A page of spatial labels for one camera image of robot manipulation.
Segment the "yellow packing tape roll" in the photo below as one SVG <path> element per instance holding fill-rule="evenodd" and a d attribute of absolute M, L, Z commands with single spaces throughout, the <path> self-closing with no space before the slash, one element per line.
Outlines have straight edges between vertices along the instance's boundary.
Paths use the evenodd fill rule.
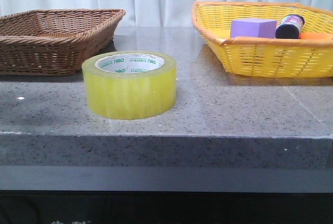
<path fill-rule="evenodd" d="M 115 51 L 82 64 L 87 106 L 103 117 L 159 115 L 176 102 L 176 60 L 150 51 Z"/>

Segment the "purple foam block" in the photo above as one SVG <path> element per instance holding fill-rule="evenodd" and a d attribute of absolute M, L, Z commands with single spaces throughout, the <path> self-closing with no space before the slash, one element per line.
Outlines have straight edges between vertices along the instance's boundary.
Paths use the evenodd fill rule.
<path fill-rule="evenodd" d="M 230 37 L 275 38 L 277 20 L 244 18 L 231 22 Z"/>

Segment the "yellow woven basket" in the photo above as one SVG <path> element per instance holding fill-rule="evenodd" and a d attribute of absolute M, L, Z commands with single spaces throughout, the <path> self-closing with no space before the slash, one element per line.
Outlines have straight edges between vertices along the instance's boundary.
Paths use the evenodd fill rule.
<path fill-rule="evenodd" d="M 230 38 L 234 19 L 305 18 L 304 32 L 332 33 L 332 11 L 282 2 L 195 1 L 192 22 L 227 72 L 261 77 L 331 77 L 332 40 Z"/>

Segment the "brown wicker basket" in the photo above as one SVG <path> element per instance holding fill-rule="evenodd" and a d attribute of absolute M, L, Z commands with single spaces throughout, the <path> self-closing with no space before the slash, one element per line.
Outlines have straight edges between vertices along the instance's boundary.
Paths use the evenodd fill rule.
<path fill-rule="evenodd" d="M 1 17 L 1 74 L 65 76 L 106 47 L 124 9 L 37 9 Z"/>

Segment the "dark purple labelled can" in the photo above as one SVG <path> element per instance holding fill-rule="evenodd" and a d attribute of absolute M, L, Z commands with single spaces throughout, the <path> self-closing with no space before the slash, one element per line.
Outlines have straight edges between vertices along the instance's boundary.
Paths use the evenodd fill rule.
<path fill-rule="evenodd" d="M 299 39 L 305 19 L 301 15 L 289 14 L 285 16 L 275 32 L 275 38 Z"/>

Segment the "orange toy carrot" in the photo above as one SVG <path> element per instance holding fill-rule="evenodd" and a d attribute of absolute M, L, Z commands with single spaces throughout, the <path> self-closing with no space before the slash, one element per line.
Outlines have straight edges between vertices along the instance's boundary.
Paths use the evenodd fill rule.
<path fill-rule="evenodd" d="M 302 32 L 300 34 L 300 39 L 333 39 L 333 35 L 331 33 L 324 32 Z"/>

